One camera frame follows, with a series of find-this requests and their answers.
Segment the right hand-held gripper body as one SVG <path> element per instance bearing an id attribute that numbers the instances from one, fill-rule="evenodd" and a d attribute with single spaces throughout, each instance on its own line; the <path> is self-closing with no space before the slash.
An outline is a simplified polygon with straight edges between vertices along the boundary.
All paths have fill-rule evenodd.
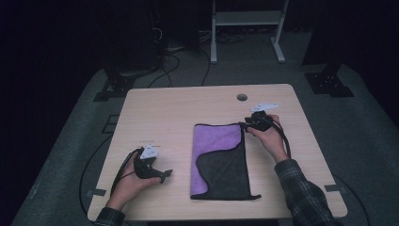
<path id="1" fill-rule="evenodd" d="M 245 122 L 249 124 L 248 127 L 259 131 L 266 131 L 276 125 L 276 121 L 266 113 L 268 109 L 277 107 L 276 104 L 260 103 L 250 109 L 251 115 L 245 117 Z"/>

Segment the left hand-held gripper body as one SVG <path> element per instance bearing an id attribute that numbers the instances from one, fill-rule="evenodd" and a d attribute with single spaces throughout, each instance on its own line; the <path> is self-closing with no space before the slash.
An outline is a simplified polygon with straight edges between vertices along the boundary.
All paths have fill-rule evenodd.
<path id="1" fill-rule="evenodd" d="M 162 171 L 152 167 L 152 164 L 158 155 L 159 152 L 157 152 L 151 144 L 136 150 L 134 167 L 138 178 L 149 179 L 158 177 L 162 179 L 164 177 L 164 173 Z"/>

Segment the grey and purple towel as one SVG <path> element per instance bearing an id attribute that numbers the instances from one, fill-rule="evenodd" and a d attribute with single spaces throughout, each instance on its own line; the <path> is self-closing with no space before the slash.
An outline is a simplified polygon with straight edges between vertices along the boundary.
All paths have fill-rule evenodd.
<path id="1" fill-rule="evenodd" d="M 253 201 L 247 170 L 245 131 L 238 123 L 196 124 L 193 133 L 190 199 Z"/>

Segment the person's right hand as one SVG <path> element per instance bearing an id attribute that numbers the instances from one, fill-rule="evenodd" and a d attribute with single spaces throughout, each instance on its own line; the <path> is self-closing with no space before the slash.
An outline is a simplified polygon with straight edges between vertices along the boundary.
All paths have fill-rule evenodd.
<path id="1" fill-rule="evenodd" d="M 271 127 L 264 132 L 250 128 L 249 133 L 261 141 L 277 164 L 289 158 L 285 152 L 283 139 L 275 128 Z"/>

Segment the person's left hand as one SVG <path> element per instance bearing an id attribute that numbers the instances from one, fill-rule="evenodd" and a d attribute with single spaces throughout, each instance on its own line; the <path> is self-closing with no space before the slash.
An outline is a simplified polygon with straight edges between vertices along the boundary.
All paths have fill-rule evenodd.
<path id="1" fill-rule="evenodd" d="M 157 177 L 138 178 L 134 167 L 135 158 L 136 154 L 134 153 L 123 169 L 122 175 L 105 205 L 106 207 L 122 211 L 123 206 L 134 199 L 142 190 L 160 183 L 160 179 Z"/>

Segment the black stand base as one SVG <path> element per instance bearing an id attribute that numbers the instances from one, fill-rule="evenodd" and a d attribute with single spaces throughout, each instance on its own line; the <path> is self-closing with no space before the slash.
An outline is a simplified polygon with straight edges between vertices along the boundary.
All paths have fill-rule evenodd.
<path id="1" fill-rule="evenodd" d="M 327 64 L 318 73 L 305 73 L 305 77 L 315 94 L 328 94 L 334 98 L 353 97 L 351 89 L 338 77 L 340 64 Z"/>
<path id="2" fill-rule="evenodd" d="M 110 98 L 123 98 L 133 88 L 135 79 L 132 76 L 118 75 L 115 79 L 107 79 L 101 91 L 97 92 L 93 101 L 106 102 Z"/>

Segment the white metal stand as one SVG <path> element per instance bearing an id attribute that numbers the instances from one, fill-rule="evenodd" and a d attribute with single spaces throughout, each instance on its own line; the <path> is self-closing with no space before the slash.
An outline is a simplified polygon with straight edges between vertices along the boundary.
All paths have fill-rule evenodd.
<path id="1" fill-rule="evenodd" d="M 280 35 L 285 22 L 289 0 L 283 0 L 283 5 L 279 10 L 262 11 L 217 11 L 216 0 L 212 4 L 212 23 L 211 23 L 211 44 L 210 62 L 217 63 L 217 44 L 216 29 L 219 26 L 248 26 L 248 25 L 275 25 L 277 31 L 271 38 L 279 63 L 286 61 L 279 45 Z"/>

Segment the dark equipment cabinet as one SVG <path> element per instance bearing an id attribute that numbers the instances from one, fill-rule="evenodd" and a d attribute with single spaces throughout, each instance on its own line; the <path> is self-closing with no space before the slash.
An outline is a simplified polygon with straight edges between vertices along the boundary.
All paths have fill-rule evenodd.
<path id="1" fill-rule="evenodd" d="M 106 0 L 111 15 L 110 46 L 121 73 L 156 70 L 160 65 L 149 0 Z"/>

